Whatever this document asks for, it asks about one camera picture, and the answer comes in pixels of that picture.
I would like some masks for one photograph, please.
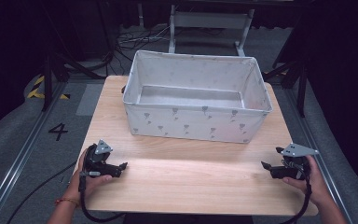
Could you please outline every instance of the bracelet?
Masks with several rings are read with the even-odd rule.
[[[57,206],[58,204],[60,204],[61,202],[71,202],[74,203],[76,205],[76,207],[79,206],[79,201],[75,200],[75,199],[68,199],[68,198],[60,198],[60,199],[56,199],[56,201],[54,202],[55,205]]]

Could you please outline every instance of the black cable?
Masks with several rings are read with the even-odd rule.
[[[105,37],[106,45],[110,50],[110,49],[112,49],[112,46],[110,45],[109,35],[108,35],[107,31],[106,31],[106,24],[105,24],[105,21],[103,19],[103,13],[102,13],[102,10],[101,10],[100,1],[95,0],[95,4],[97,6],[98,15],[100,17],[100,21],[101,21],[101,24],[102,24],[102,27],[103,27],[103,34],[104,34],[104,37]]]
[[[123,65],[121,64],[121,60],[116,55],[115,55],[115,58],[118,60],[118,64],[120,64],[120,68],[123,70],[121,75],[124,76],[124,73],[126,72],[126,70],[124,69]]]
[[[186,30],[186,28],[184,27],[178,27],[175,28],[176,30],[179,30],[176,34],[174,34],[174,36],[179,36],[184,30]]]
[[[112,54],[113,53],[111,51],[109,51],[106,54],[105,58],[102,60],[101,63],[93,65],[93,66],[90,66],[90,67],[85,67],[85,68],[90,70],[90,71],[94,71],[94,70],[97,70],[97,69],[100,69],[100,68],[103,68],[103,67],[107,66],[113,60]],[[66,70],[68,70],[71,73],[81,73],[80,70],[75,69],[72,66],[71,67],[65,67],[65,68],[66,68]]]
[[[53,19],[50,17],[49,13],[48,13],[48,10],[46,9],[45,7],[45,4],[43,3],[43,1],[39,0],[39,3],[40,3],[40,6],[43,8],[43,11],[45,13],[45,16],[48,18],[48,21],[51,25],[51,27],[53,28],[53,30],[55,31],[57,37],[60,39],[60,42],[63,46],[63,48],[65,49],[66,53],[68,53],[68,56],[72,59],[72,60],[75,60],[75,58],[73,57],[73,55],[71,54],[71,52],[69,51],[69,49],[66,47],[65,43],[63,42],[63,39],[60,35],[60,32],[58,32],[57,30],[57,27],[55,26],[54,24],[54,21]]]
[[[19,204],[19,206],[17,206],[17,208],[14,210],[13,214],[11,214],[9,220],[7,221],[7,224],[11,222],[11,220],[14,218],[14,216],[16,216],[17,212],[20,210],[20,208],[22,207],[23,204],[25,204],[25,202],[40,188],[42,188],[45,184],[47,184],[51,179],[57,177],[57,175],[62,174],[63,172],[65,172],[66,170],[68,170],[69,168],[71,168],[72,166],[74,166],[76,164],[76,161],[71,163],[70,165],[68,165],[67,167],[65,167],[63,170],[59,171],[57,174],[53,175],[52,177],[50,177],[49,179],[45,180],[43,183],[41,183],[39,186],[36,187],[36,189],[34,189],[31,193],[29,193],[24,200],[22,200],[22,202]]]
[[[127,57],[127,55],[123,54],[123,52],[120,50],[117,51],[119,54],[121,54],[124,58],[128,59],[130,62],[132,62],[132,59]]]
[[[215,30],[217,30],[217,32],[215,34],[212,32],[212,30],[213,30],[212,28],[199,28],[199,29],[197,29],[197,31],[200,31],[200,32],[205,33],[207,35],[221,35],[225,29],[216,28]]]
[[[157,34],[159,33],[159,32],[161,32],[162,30],[150,30],[150,31],[152,31],[152,32],[156,32]],[[121,35],[131,35],[131,38],[127,38],[127,39],[134,39],[134,37],[133,37],[133,34],[134,33],[145,33],[145,31],[131,31],[131,32],[126,32],[126,33],[121,33]]]
[[[122,50],[122,49],[124,49],[124,50],[141,49],[147,44],[158,42],[159,40],[161,40],[163,38],[163,37],[158,37],[158,35],[165,36],[168,33],[168,31],[169,31],[168,27],[165,27],[164,29],[158,30],[155,33],[152,33],[152,31],[149,31],[148,35],[142,36],[145,33],[145,32],[143,32],[140,35],[138,35],[137,37],[134,37],[132,39],[127,38],[127,39],[123,40],[123,42],[125,42],[127,40],[134,40],[133,45],[131,47],[120,46],[118,42],[117,42],[117,45],[120,48],[120,50]]]
[[[89,211],[86,208],[86,202],[85,202],[85,198],[86,198],[86,177],[88,175],[87,171],[86,171],[86,160],[87,157],[89,156],[89,149],[87,148],[86,150],[86,155],[83,159],[83,167],[81,169],[81,173],[79,175],[79,192],[80,192],[80,204],[81,204],[81,210],[83,211],[83,214],[86,216],[86,218],[88,218],[89,220],[93,221],[93,222],[108,222],[108,221],[112,221],[114,219],[117,219],[118,217],[122,217],[125,215],[125,213],[119,213],[117,215],[114,215],[113,217],[108,217],[108,218],[97,218],[92,216]]]
[[[117,73],[116,73],[115,69],[113,69],[113,67],[112,67],[112,64],[111,64],[111,63],[109,63],[109,66],[110,66],[110,68],[112,69],[113,73],[115,73],[115,75],[117,76]]]
[[[301,172],[301,174],[303,176],[305,176],[305,181],[307,184],[307,192],[305,193],[304,203],[303,203],[301,210],[295,216],[293,216],[292,218],[290,218],[289,220],[287,220],[281,224],[296,223],[298,221],[298,219],[301,218],[304,215],[305,211],[307,210],[308,203],[310,202],[310,195],[312,194],[312,187],[310,185],[310,175],[305,175],[302,168],[299,168],[297,166],[295,166],[295,167],[298,169],[298,171]]]

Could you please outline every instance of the metal frame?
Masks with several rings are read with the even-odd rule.
[[[296,97],[295,94],[293,93],[292,90],[284,90],[284,93],[290,103],[291,108],[293,109],[293,111],[296,113],[296,120],[298,122],[298,124],[301,127],[301,130],[303,131],[303,134],[305,135],[308,145],[313,148],[313,149],[317,149],[320,154],[319,155],[315,155],[315,160],[318,163],[318,166],[324,176],[324,182],[326,183],[330,194],[332,195],[334,201],[336,202],[336,204],[338,205],[339,209],[343,212],[345,218],[347,219],[348,223],[353,223],[351,220],[351,216],[348,212],[348,209],[346,208],[344,202],[342,201],[342,198],[338,192],[337,186],[335,181],[333,180],[333,177],[331,176],[330,172],[327,169],[326,164],[324,163],[324,159],[322,158],[322,152],[321,150],[319,150],[316,141],[312,135],[312,132],[310,131],[310,126],[307,123],[307,121],[304,118],[301,118],[301,115],[299,114],[297,107],[296,107]]]
[[[25,163],[28,161],[32,151],[34,150],[34,144],[42,130],[43,125],[45,124],[46,120],[48,119],[48,115],[51,113],[53,106],[57,103],[60,99],[60,96],[65,89],[66,83],[60,82],[56,86],[56,90],[53,94],[53,99],[50,106],[47,108],[45,112],[41,112],[37,121],[31,130],[27,140],[25,141],[24,145],[22,146],[19,155],[17,156],[16,160],[14,160],[13,164],[11,165],[10,169],[7,171],[5,178],[0,186],[0,210],[5,204],[8,195],[13,190],[14,185],[16,184],[22,169],[25,166]]]
[[[175,53],[175,27],[242,29],[241,38],[235,42],[235,48],[238,56],[245,57],[243,45],[245,44],[254,13],[254,9],[250,9],[247,14],[180,12],[176,11],[175,5],[171,5],[171,37],[168,52]]]

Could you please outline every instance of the floor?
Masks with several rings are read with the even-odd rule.
[[[131,68],[129,59],[133,58],[137,49],[167,52],[169,36],[165,33],[166,26],[162,24],[155,29],[149,36],[152,38],[138,42],[133,39],[149,33],[142,27],[122,29],[122,34],[127,33],[118,39],[122,54],[115,51],[116,57],[110,65],[94,72],[101,76],[126,76]],[[262,71],[270,71],[290,32],[290,29],[278,28],[251,29],[245,42],[245,54],[255,57]],[[176,53],[236,55],[233,43],[237,36],[237,32],[230,30],[186,29],[178,32]],[[96,63],[82,62],[85,66]],[[74,167],[70,165],[77,159],[103,86],[103,80],[79,73],[71,74],[68,83],[54,83],[55,100],[47,112],[41,113],[43,99],[27,98],[38,78],[39,74],[35,74],[24,90],[25,103],[0,121],[0,223],[8,223],[13,214],[11,223],[46,222],[54,209],[54,200],[64,192],[73,172]],[[349,222],[358,223],[358,178],[331,134],[311,86],[307,86],[306,117],[302,119],[294,107],[296,86],[292,90],[283,90],[279,77],[268,82],[274,88],[294,142],[319,148],[321,165],[325,167],[324,173],[332,194]],[[62,94],[70,95],[70,98],[60,99]],[[50,132],[61,127],[68,133],[59,137],[57,133]],[[44,183],[66,167],[69,167],[66,171]],[[93,214],[100,217],[113,215],[104,212]],[[252,217],[252,221],[256,224],[279,223],[288,218]],[[112,223],[122,222],[120,218]],[[76,211],[74,223],[90,221],[81,211]],[[298,223],[321,221],[318,216],[302,217]]]

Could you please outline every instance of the wooden table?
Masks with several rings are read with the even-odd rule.
[[[251,143],[237,144],[132,135],[121,93],[127,80],[106,79],[82,151],[103,139],[113,148],[107,162],[129,165],[88,198],[88,209],[279,216],[300,210],[302,192],[272,179],[260,163],[281,165],[275,147],[292,142],[269,84],[273,112]],[[310,203],[306,215],[317,213]]]

